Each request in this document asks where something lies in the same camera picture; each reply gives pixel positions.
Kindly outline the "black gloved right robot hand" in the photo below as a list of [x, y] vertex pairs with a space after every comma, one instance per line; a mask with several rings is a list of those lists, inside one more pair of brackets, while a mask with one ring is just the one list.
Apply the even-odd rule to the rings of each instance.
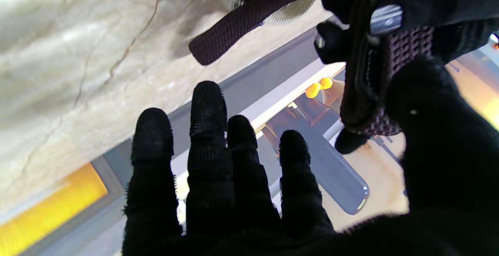
[[227, 117], [220, 87], [193, 91], [187, 231], [177, 218], [167, 114], [136, 123], [127, 187], [124, 256], [497, 256], [498, 130], [460, 96], [450, 73], [417, 58], [386, 94], [402, 129], [409, 211], [335, 232], [300, 133], [280, 137], [282, 213], [274, 207], [251, 123]]

